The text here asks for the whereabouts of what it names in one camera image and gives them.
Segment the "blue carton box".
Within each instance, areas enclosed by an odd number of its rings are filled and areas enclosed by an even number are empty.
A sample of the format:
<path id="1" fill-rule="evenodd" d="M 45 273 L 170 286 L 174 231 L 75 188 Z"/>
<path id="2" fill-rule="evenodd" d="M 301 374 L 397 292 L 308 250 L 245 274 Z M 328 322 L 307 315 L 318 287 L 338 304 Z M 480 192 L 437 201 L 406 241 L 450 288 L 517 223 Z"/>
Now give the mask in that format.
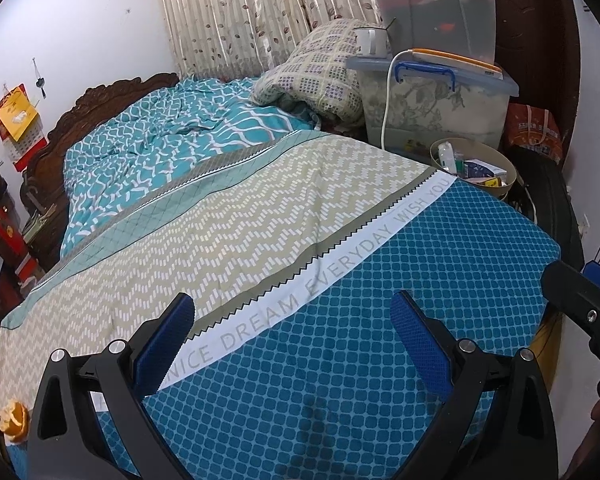
<path id="1" fill-rule="evenodd" d="M 505 178 L 507 176 L 505 169 L 480 159 L 466 159 L 464 164 L 467 179 Z"/>

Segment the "white tissue pack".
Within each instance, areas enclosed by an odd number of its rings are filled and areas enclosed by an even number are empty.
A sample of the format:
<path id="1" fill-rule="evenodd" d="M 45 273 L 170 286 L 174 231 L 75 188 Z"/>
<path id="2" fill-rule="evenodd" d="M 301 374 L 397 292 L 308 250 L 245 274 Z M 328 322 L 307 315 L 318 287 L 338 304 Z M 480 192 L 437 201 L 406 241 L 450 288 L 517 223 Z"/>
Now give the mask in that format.
<path id="1" fill-rule="evenodd" d="M 452 144 L 442 142 L 438 145 L 438 159 L 440 166 L 449 174 L 457 174 L 457 166 Z"/>

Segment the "beige round trash bin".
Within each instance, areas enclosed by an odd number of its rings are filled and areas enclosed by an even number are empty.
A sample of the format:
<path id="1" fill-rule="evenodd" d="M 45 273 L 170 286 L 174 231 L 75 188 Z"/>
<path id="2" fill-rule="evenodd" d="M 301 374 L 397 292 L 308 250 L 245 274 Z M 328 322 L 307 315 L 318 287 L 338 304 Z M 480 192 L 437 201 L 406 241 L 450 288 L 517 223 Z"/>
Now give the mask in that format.
<path id="1" fill-rule="evenodd" d="M 517 180 L 515 166 L 495 148 L 464 138 L 446 138 L 430 145 L 434 164 L 457 179 L 502 200 Z"/>

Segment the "patterned bed sheet cover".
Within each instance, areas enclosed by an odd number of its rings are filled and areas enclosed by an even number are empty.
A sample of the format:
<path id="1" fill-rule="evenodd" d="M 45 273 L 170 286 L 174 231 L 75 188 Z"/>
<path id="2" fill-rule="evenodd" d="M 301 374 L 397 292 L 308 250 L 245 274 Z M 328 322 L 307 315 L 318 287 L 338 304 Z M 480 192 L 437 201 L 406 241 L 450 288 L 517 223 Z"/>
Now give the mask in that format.
<path id="1" fill-rule="evenodd" d="M 559 246 L 486 192 L 304 130 L 215 156 L 101 226 L 0 329 L 0 405 L 50 354 L 129 339 L 178 294 L 196 320 L 145 408 L 197 479 L 387 479 L 437 409 L 390 320 L 408 292 L 510 356 Z"/>

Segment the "orange red shopping bag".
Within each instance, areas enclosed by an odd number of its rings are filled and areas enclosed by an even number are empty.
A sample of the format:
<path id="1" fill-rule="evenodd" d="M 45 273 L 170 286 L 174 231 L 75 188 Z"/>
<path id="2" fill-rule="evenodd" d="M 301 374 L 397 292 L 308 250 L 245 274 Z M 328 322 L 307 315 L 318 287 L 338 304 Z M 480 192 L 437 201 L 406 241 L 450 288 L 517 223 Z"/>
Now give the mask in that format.
<path id="1" fill-rule="evenodd" d="M 559 164 L 564 158 L 562 134 L 549 110 L 510 103 L 503 138 L 507 146 L 520 146 Z"/>

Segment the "orange peel at bed edge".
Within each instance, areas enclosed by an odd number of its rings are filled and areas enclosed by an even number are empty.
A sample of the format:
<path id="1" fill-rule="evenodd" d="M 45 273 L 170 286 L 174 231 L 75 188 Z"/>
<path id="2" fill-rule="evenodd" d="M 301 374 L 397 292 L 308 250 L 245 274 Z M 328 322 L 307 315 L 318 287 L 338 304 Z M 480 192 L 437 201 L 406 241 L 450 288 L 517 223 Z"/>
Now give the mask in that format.
<path id="1" fill-rule="evenodd" d="M 22 402 L 9 400 L 4 408 L 0 408 L 0 430 L 9 442 L 23 442 L 28 437 L 29 429 L 29 411 Z"/>

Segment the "red gift box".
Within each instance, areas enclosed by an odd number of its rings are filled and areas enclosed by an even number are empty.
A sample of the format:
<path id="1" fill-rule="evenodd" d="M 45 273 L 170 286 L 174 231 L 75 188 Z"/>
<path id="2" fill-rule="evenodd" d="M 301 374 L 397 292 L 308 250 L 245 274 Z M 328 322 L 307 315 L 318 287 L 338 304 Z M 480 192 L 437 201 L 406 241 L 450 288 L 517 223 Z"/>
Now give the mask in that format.
<path id="1" fill-rule="evenodd" d="M 31 285 L 44 276 L 44 270 L 30 253 L 15 222 L 0 208 L 0 256 L 14 271 L 20 285 Z"/>

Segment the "teal white patterned quilt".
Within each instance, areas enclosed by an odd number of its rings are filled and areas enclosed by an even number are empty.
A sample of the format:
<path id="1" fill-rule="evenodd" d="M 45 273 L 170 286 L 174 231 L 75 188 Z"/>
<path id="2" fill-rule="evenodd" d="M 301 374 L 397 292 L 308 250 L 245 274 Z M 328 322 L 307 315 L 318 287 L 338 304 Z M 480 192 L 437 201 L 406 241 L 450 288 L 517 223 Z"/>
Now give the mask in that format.
<path id="1" fill-rule="evenodd" d="M 68 148 L 62 176 L 70 206 L 61 255 L 200 162 L 321 125 L 303 103 L 254 104 L 253 85 L 251 78 L 184 79 L 148 93 Z"/>

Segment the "grey patterned folded blanket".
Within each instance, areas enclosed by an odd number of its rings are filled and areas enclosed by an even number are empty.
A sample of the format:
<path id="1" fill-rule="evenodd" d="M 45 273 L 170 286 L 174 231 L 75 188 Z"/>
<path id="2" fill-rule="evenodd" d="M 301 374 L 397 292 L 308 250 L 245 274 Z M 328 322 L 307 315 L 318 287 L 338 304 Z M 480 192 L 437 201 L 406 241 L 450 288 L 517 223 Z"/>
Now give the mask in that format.
<path id="1" fill-rule="evenodd" d="M 279 107 L 303 103 L 330 122 L 359 124 L 363 119 L 360 83 L 346 62 L 358 54 L 355 31 L 366 25 L 356 18 L 338 18 L 318 26 L 287 61 L 254 83 L 251 99 L 258 105 Z"/>

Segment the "large clear bin teal lid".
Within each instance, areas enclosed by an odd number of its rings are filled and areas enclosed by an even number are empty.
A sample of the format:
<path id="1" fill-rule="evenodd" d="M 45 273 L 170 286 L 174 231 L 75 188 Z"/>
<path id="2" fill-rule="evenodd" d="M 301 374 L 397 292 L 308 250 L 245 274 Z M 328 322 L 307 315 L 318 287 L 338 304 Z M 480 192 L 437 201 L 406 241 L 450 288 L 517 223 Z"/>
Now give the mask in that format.
<path id="1" fill-rule="evenodd" d="M 376 0 L 392 53 L 431 49 L 493 63 L 495 0 Z"/>

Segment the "white mug red star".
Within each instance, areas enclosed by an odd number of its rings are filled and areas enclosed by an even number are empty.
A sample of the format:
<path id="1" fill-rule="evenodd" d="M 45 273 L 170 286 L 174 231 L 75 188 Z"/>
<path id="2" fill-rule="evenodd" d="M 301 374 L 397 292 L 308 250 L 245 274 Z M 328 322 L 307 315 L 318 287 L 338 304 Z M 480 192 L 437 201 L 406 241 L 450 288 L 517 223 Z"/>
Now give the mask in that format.
<path id="1" fill-rule="evenodd" d="M 388 32 L 382 27 L 355 27 L 358 54 L 366 58 L 388 58 L 390 54 Z"/>

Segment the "beige leaf pattern curtain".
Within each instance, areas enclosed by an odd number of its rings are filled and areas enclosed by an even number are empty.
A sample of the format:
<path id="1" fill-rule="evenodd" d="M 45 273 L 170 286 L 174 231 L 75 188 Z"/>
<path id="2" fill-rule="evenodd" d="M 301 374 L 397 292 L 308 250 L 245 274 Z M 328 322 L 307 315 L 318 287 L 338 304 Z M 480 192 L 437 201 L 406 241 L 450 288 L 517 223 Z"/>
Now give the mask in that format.
<path id="1" fill-rule="evenodd" d="M 318 26 L 380 21 L 375 0 L 160 0 L 182 77 L 232 80 L 286 61 Z"/>

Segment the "red yellow wall calendar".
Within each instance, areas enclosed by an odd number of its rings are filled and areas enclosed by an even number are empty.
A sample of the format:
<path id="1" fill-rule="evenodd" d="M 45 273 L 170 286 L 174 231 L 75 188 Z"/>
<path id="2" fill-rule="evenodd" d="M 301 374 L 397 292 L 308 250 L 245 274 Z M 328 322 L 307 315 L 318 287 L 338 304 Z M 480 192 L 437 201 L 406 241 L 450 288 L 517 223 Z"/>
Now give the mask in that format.
<path id="1" fill-rule="evenodd" d="M 24 84 L 7 90 L 0 99 L 0 138 L 17 172 L 26 170 L 33 156 L 48 144 L 42 119 Z"/>

